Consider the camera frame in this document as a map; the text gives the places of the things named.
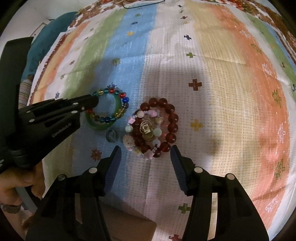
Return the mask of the person's left hand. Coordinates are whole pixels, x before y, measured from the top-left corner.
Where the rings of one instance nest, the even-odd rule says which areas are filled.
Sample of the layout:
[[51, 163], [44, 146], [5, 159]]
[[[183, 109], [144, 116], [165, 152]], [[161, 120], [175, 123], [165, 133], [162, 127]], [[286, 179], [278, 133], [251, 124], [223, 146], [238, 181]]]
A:
[[[31, 187], [34, 196], [42, 198], [45, 192], [45, 178], [42, 162], [38, 163], [34, 169], [24, 172], [19, 170], [8, 170], [1, 174], [1, 203], [20, 205], [22, 199], [16, 191], [17, 187]], [[23, 235], [23, 221], [21, 216], [3, 212], [12, 227]]]

